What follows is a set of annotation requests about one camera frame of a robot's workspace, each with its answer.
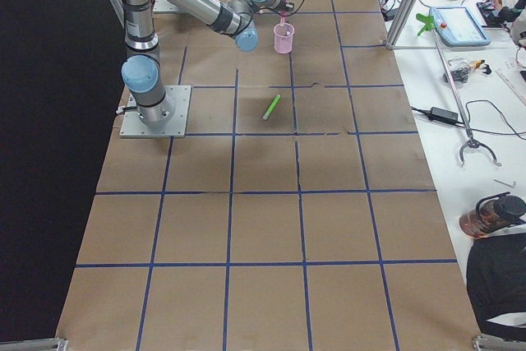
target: blue tablet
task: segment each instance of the blue tablet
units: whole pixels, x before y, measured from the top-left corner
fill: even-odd
[[[436,32],[449,47],[480,47],[491,40],[472,12],[464,6],[432,7]]]

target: brown paper floor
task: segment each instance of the brown paper floor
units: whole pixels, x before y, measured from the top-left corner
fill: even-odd
[[[116,120],[58,327],[71,350],[472,349],[377,0],[289,20],[278,55],[276,15],[253,53],[155,19],[164,83],[194,86],[188,135],[121,140]]]

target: electronic device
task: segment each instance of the electronic device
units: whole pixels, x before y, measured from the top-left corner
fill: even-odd
[[[486,26],[488,28],[499,28],[502,26],[502,23],[496,20],[496,18],[499,15],[498,10],[493,6],[493,3],[491,1],[488,2],[477,2],[477,8],[480,12],[480,15],[482,16],[482,19],[484,22],[486,22]]]
[[[491,2],[479,2],[477,7],[487,25],[489,27],[497,27],[505,22],[514,22],[519,18],[524,8],[526,8],[526,0],[518,0],[513,7],[504,6],[498,11]]]
[[[433,16],[436,32],[449,47],[479,47],[491,42],[475,16],[464,6],[432,7],[429,15]]]

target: green pen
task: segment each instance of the green pen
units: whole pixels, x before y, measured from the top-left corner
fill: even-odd
[[[263,116],[263,120],[266,121],[269,119],[270,115],[274,111],[274,107],[276,107],[276,104],[278,104],[279,100],[281,99],[281,95],[276,95],[274,100],[272,100],[272,103],[270,104],[269,108],[266,110],[265,115]]]

